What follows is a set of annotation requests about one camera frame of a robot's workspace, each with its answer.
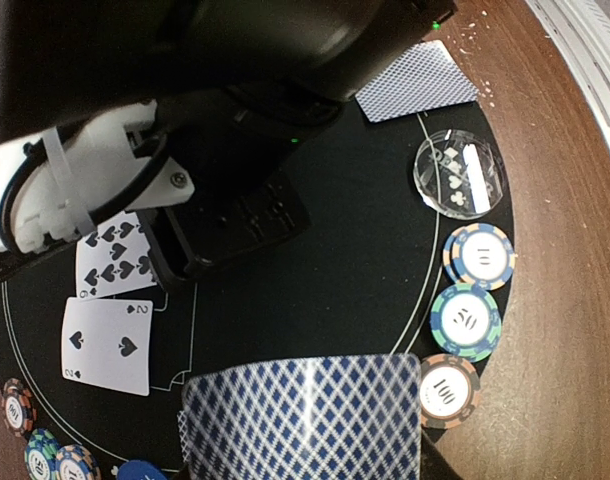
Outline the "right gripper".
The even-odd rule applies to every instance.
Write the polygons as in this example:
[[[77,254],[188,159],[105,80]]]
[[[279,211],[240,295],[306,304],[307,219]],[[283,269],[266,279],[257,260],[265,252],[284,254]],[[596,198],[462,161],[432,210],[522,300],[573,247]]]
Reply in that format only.
[[[306,230],[308,211],[281,167],[344,107],[296,84],[242,84],[160,100],[155,125],[195,191],[139,215],[156,282],[198,282]]]

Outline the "nine of spades card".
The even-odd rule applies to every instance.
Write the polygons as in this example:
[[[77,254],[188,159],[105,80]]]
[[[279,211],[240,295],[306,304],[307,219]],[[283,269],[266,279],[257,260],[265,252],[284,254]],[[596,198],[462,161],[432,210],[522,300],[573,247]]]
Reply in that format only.
[[[102,223],[77,243],[77,297],[90,300],[153,286],[149,249],[134,212],[119,213]]]

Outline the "dealt card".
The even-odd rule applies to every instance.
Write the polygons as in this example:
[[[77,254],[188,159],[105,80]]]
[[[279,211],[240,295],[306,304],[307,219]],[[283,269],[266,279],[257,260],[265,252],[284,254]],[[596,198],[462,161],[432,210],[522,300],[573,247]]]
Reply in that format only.
[[[356,94],[371,123],[477,100],[478,89],[440,40],[410,47]]]

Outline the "two of spades card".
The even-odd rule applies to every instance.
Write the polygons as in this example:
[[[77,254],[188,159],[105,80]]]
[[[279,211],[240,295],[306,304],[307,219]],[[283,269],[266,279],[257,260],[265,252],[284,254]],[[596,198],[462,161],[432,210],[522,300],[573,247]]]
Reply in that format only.
[[[150,300],[68,299],[61,329],[62,377],[147,396],[152,316]]]

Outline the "grey card deck box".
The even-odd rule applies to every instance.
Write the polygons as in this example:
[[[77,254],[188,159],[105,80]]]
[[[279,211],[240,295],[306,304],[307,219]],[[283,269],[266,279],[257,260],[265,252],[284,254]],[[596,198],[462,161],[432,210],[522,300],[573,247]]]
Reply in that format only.
[[[258,362],[182,393],[193,479],[417,479],[421,368],[413,354]]]

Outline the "blue small blind button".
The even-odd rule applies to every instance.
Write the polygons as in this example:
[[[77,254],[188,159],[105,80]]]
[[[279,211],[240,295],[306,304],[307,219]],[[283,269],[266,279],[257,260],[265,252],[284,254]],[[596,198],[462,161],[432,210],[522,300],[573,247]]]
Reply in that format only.
[[[166,480],[166,475],[150,462],[130,460],[118,468],[117,480]]]

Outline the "green fifty chip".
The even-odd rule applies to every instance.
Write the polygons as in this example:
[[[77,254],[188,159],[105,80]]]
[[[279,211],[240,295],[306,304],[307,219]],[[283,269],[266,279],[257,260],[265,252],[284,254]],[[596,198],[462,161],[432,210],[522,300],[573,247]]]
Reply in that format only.
[[[57,478],[56,455],[60,444],[47,429],[35,429],[24,451],[24,462],[30,479]]]

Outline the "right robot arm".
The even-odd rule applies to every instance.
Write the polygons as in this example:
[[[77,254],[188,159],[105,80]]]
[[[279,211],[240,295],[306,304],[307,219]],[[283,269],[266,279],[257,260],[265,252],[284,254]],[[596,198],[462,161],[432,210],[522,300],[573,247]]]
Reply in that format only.
[[[0,1],[0,283],[124,211],[165,287],[305,231],[282,172],[453,1]]]

